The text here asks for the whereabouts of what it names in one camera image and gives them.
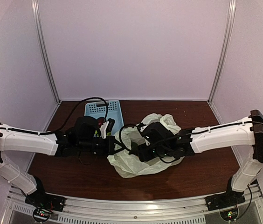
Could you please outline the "dark red fruit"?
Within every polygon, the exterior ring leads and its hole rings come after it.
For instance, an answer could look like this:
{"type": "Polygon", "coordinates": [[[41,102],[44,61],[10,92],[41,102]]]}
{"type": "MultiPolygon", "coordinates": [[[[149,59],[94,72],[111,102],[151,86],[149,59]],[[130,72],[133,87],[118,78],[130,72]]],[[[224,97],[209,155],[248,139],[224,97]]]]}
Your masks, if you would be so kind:
{"type": "Polygon", "coordinates": [[[98,124],[101,126],[106,120],[104,117],[100,117],[97,119],[97,121],[98,121],[98,124]]]}

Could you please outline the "light green plastic bag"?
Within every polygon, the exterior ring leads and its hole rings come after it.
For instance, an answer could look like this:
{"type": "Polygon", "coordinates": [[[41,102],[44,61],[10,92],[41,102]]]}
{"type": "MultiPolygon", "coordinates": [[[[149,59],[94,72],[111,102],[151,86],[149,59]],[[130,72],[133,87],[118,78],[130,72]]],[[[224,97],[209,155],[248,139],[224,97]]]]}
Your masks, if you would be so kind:
{"type": "MultiPolygon", "coordinates": [[[[181,127],[176,124],[171,114],[161,115],[152,113],[144,117],[141,123],[148,125],[154,121],[160,122],[174,134],[177,134],[181,130],[181,127]]],[[[144,138],[141,137],[137,128],[133,125],[123,128],[122,132],[116,132],[115,138],[122,140],[128,149],[132,148],[132,143],[138,145],[144,143],[144,138]]],[[[164,161],[154,158],[148,162],[141,162],[137,156],[129,154],[129,151],[125,149],[114,155],[107,156],[107,159],[122,178],[133,178],[140,175],[152,175],[162,172],[169,167],[178,165],[184,158],[182,157],[174,162],[171,162],[173,157],[165,158],[164,161]]]]}

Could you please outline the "light green fruit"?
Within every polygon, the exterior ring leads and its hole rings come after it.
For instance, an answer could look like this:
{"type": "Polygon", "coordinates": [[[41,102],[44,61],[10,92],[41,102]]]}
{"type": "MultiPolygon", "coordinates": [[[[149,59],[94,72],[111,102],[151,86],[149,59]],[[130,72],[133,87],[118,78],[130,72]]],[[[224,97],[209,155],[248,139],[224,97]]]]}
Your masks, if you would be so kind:
{"type": "Polygon", "coordinates": [[[101,138],[105,139],[107,136],[111,136],[111,132],[98,133],[96,131],[94,136],[95,137],[101,137],[101,138]]]}

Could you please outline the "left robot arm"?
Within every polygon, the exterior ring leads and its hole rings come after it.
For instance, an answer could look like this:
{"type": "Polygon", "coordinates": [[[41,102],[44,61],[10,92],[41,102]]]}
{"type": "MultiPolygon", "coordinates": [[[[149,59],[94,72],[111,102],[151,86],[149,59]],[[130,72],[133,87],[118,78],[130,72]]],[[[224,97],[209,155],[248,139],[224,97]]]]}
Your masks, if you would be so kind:
{"type": "Polygon", "coordinates": [[[0,121],[0,176],[21,189],[39,207],[45,207],[49,203],[49,196],[41,180],[22,171],[5,152],[23,151],[55,157],[69,157],[80,152],[112,155],[117,153],[115,146],[121,143],[108,133],[111,126],[110,120],[100,123],[93,117],[84,116],[64,132],[39,132],[18,129],[0,121]]]}

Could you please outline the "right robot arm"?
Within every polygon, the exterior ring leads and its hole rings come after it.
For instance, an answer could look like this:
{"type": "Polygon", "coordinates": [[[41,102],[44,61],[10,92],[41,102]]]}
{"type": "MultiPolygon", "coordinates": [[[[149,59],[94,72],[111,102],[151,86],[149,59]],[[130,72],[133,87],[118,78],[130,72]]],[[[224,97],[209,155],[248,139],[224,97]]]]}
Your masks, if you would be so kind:
{"type": "Polygon", "coordinates": [[[185,128],[176,134],[159,121],[140,124],[138,131],[144,139],[138,152],[141,162],[159,158],[168,164],[168,158],[175,162],[182,157],[224,147],[246,148],[246,157],[242,159],[239,170],[229,179],[227,190],[221,196],[221,202],[226,206],[231,206],[243,195],[263,168],[263,114],[258,109],[234,122],[185,128]]]}

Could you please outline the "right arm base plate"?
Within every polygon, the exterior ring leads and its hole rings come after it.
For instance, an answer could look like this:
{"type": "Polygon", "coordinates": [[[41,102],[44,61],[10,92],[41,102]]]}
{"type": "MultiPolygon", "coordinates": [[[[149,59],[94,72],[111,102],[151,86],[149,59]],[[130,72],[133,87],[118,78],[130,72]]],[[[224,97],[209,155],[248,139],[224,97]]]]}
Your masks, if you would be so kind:
{"type": "Polygon", "coordinates": [[[245,197],[243,195],[228,195],[227,193],[222,193],[207,196],[205,197],[205,201],[208,211],[213,211],[244,203],[245,197]]]}

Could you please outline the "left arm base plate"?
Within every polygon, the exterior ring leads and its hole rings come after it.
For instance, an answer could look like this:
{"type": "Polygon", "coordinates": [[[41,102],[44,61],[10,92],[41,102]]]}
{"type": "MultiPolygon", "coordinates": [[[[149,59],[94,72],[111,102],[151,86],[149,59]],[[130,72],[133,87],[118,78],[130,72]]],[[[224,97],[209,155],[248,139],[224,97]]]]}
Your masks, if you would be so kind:
{"type": "Polygon", "coordinates": [[[48,195],[41,201],[33,200],[31,197],[26,197],[25,203],[30,204],[36,208],[48,211],[62,212],[66,199],[62,196],[48,195]]]}

